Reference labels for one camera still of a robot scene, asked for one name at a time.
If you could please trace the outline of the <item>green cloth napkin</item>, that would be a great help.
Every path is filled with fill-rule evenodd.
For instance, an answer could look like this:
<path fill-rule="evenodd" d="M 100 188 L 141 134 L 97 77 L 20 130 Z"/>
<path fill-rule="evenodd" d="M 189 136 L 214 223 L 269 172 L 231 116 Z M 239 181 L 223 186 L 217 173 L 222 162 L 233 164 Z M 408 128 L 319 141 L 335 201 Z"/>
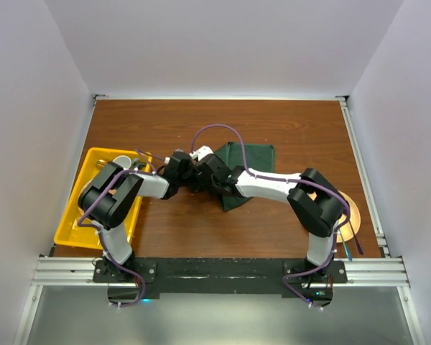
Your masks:
<path fill-rule="evenodd" d="M 273 173 L 275 169 L 275 149 L 270 144 L 245 144 L 246 159 L 249 168 L 261 172 Z M 231 169 L 236 166 L 244 166 L 241 144 L 239 142 L 227 142 L 218 148 L 215 155 L 222 159 Z M 220 195 L 218 197 L 223 211 L 228 212 L 241 207 L 250 201 L 250 198 Z"/>

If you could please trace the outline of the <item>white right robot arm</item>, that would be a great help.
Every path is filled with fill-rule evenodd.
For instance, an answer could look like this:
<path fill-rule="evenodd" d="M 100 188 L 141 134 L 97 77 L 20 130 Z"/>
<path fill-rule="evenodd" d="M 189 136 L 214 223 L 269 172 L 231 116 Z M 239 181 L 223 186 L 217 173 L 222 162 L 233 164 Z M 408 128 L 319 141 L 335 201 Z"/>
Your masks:
<path fill-rule="evenodd" d="M 302 174 L 281 175 L 237 166 L 231 169 L 213 153 L 190 154 L 195 174 L 209 191 L 242 198 L 265 198 L 292 207 L 302 227 L 308 231 L 305 271 L 283 277 L 289 282 L 308 277 L 322 282 L 331 274 L 336 253 L 336 233 L 349 206 L 343 196 L 315 169 Z"/>

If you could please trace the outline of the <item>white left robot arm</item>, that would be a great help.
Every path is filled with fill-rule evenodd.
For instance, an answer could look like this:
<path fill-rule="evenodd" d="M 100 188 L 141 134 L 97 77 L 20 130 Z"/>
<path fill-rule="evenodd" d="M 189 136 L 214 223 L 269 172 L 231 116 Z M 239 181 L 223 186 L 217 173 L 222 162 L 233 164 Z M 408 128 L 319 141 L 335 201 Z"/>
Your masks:
<path fill-rule="evenodd" d="M 78 197 L 82 216 L 77 225 L 92 228 L 103 251 L 102 264 L 119 282 L 141 281 L 135 254 L 125 232 L 125 219 L 138 197 L 167 200 L 195 180 L 197 152 L 175 151 L 164 167 L 151 172 L 108 162 Z"/>

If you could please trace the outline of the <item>green grey tool in tray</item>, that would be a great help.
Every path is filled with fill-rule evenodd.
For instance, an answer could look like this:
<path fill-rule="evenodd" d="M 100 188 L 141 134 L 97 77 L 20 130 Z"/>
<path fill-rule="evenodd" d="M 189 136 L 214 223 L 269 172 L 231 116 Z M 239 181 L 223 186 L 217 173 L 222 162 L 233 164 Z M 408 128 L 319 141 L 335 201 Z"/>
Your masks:
<path fill-rule="evenodd" d="M 132 163 L 131 163 L 131 168 L 133 170 L 142 170 L 146 166 L 147 164 L 145 162 L 142 162 L 140 159 L 134 159 L 132 160 Z"/>

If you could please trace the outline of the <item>white cup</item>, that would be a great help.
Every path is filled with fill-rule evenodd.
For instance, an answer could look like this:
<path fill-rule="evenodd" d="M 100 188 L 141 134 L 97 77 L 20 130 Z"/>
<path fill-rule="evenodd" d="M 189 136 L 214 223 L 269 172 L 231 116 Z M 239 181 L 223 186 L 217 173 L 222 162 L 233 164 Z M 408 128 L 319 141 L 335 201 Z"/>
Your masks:
<path fill-rule="evenodd" d="M 121 166 L 123 169 L 128 170 L 132 165 L 132 160 L 126 155 L 119 155 L 115 157 L 112 162 Z"/>

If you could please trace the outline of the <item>woven round coaster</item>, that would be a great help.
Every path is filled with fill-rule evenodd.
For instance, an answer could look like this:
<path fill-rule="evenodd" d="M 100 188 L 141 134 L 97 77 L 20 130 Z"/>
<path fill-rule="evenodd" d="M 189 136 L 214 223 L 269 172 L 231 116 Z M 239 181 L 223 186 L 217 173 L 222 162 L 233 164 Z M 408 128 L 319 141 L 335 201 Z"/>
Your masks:
<path fill-rule="evenodd" d="M 85 185 L 83 186 L 83 187 L 81 187 L 81 189 L 80 189 L 80 192 L 79 192 L 79 194 L 78 194 L 78 197 L 77 197 L 77 207 L 78 207 L 78 211 L 80 212 L 80 215 L 83 215 L 84 214 L 84 210 L 80 207 L 80 205 L 79 205 L 79 199 L 80 199 L 80 197 L 81 197 L 81 194 L 83 193 L 83 191 L 89 186 L 89 184 L 91 183 L 91 181 L 92 181 L 92 179 L 90 179 L 90 180 L 88 180 L 86 183 L 85 183 Z"/>

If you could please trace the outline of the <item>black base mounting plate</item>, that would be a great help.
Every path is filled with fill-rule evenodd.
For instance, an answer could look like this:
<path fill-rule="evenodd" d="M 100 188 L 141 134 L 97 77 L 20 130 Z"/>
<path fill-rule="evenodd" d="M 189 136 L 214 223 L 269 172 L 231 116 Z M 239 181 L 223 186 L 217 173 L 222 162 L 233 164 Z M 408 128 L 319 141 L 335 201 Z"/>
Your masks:
<path fill-rule="evenodd" d="M 303 296 L 320 306 L 330 304 L 334 285 L 348 281 L 342 261 L 311 275 L 304 259 L 137 257 L 134 264 L 142 280 L 102 259 L 95 263 L 93 281 L 108 284 L 108 298 L 121 302 L 135 299 L 144 288 L 145 300 L 164 294 L 281 295 Z"/>

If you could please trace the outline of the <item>yellow plastic tray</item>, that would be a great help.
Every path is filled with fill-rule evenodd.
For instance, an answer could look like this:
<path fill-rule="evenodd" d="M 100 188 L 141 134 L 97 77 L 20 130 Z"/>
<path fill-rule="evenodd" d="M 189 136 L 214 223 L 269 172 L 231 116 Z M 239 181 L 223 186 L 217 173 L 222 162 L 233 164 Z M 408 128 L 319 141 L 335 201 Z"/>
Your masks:
<path fill-rule="evenodd" d="M 81 187 L 83 187 L 88 180 L 94 179 L 102 170 L 103 165 L 100 162 L 110 162 L 119 155 L 126 155 L 130 157 L 131 160 L 140 159 L 142 162 L 150 162 L 152 160 L 150 156 L 140 157 L 135 151 L 130 150 L 100 147 L 90 148 L 81 165 L 69 201 L 55 233 L 54 242 L 56 244 L 86 249 L 101 248 L 95 229 L 89 227 L 91 220 L 89 218 L 84 220 L 84 227 L 79 227 L 78 225 L 78 221 L 82 215 L 80 215 L 78 211 L 77 197 Z"/>

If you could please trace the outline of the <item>round wooden plate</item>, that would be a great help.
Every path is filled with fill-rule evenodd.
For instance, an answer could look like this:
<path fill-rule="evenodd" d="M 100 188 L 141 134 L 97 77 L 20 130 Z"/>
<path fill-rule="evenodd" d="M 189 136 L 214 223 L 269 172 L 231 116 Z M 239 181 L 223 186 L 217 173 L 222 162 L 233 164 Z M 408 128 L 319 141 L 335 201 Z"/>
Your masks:
<path fill-rule="evenodd" d="M 340 228 L 340 233 L 337 235 L 337 242 L 347 242 L 358 233 L 361 226 L 361 214 L 356 205 L 356 202 L 345 193 L 341 193 L 350 206 L 350 219 L 347 224 Z"/>

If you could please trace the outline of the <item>iridescent fork on plate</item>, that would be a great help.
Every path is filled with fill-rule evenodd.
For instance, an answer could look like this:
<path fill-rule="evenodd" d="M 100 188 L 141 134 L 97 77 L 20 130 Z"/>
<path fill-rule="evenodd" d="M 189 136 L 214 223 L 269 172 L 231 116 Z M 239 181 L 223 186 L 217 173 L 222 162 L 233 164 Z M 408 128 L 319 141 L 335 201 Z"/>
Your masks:
<path fill-rule="evenodd" d="M 348 248 L 348 246 L 346 244 L 346 241 L 345 241 L 342 233 L 340 233 L 340 238 L 341 238 L 341 243 L 343 245 L 344 251 L 346 253 L 346 257 L 347 257 L 347 259 L 348 259 L 349 262 L 352 262 L 353 258 L 352 258 L 351 252 L 350 252 L 350 250 L 349 250 L 349 248 Z"/>

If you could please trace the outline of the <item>purple spoon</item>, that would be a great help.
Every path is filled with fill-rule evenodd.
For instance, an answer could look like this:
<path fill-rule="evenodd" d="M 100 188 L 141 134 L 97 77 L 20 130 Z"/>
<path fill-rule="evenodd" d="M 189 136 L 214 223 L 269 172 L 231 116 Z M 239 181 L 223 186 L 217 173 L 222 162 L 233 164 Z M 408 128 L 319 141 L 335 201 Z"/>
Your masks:
<path fill-rule="evenodd" d="M 360 255 L 364 255 L 363 249 L 362 249 L 362 247 L 361 247 L 361 245 L 360 245 L 360 242 L 359 242 L 359 240 L 358 240 L 358 238 L 357 238 L 356 231 L 354 230 L 354 227 L 353 227 L 353 224 L 352 224 L 351 220 L 350 220 L 350 221 L 348 221 L 348 224 L 349 224 L 349 226 L 350 226 L 351 233 L 352 233 L 352 235 L 353 235 L 353 239 L 354 239 L 354 241 L 355 241 L 355 243 L 356 243 L 356 247 L 357 247 L 358 253 L 359 253 Z"/>

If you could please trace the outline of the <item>aluminium frame rail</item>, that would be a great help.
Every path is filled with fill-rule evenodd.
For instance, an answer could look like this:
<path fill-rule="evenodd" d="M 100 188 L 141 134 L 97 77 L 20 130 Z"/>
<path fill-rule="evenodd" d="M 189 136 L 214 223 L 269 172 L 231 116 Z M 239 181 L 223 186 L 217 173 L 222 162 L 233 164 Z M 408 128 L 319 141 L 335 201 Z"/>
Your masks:
<path fill-rule="evenodd" d="M 93 284 L 90 257 L 40 257 L 31 279 L 29 293 L 13 344 L 27 344 L 44 287 L 75 287 Z"/>

